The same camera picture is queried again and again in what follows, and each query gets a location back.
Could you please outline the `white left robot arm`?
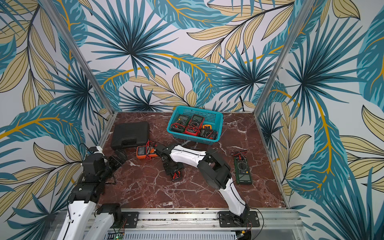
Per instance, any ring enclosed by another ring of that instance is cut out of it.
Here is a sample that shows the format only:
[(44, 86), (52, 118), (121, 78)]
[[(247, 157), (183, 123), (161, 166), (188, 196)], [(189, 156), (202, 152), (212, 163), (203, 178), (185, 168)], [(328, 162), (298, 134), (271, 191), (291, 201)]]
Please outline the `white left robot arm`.
[(103, 240), (109, 229), (120, 229), (126, 223), (120, 204), (103, 204), (96, 209), (105, 192), (106, 180), (113, 173), (113, 165), (105, 157), (103, 149), (91, 147), (82, 166), (83, 177), (69, 195), (59, 240)]

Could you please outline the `red Aneng multimeter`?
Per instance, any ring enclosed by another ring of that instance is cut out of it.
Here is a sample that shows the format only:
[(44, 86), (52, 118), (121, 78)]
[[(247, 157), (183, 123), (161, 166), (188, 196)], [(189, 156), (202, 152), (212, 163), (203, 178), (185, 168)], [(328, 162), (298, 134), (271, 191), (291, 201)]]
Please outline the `red Aneng multimeter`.
[(184, 134), (197, 137), (204, 123), (204, 117), (193, 115), (186, 126)]

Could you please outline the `black multimeter back side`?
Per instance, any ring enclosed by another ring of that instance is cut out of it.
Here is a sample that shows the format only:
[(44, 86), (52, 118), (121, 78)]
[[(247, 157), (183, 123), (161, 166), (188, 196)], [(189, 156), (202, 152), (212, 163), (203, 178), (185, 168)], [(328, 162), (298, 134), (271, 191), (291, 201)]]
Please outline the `black multimeter back side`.
[(163, 166), (167, 175), (171, 177), (173, 182), (178, 182), (183, 179), (182, 170), (184, 168), (183, 163), (174, 161), (164, 161)]

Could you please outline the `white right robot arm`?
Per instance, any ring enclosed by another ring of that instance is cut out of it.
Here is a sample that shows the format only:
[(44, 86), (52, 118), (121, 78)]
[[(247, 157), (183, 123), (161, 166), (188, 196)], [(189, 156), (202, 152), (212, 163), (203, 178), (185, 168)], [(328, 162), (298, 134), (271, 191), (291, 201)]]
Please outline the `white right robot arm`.
[(196, 151), (181, 145), (155, 145), (155, 154), (163, 161), (167, 175), (173, 181), (180, 181), (184, 165), (197, 168), (209, 186), (218, 190), (229, 207), (229, 218), (236, 223), (245, 224), (250, 207), (237, 191), (231, 168), (215, 150)]

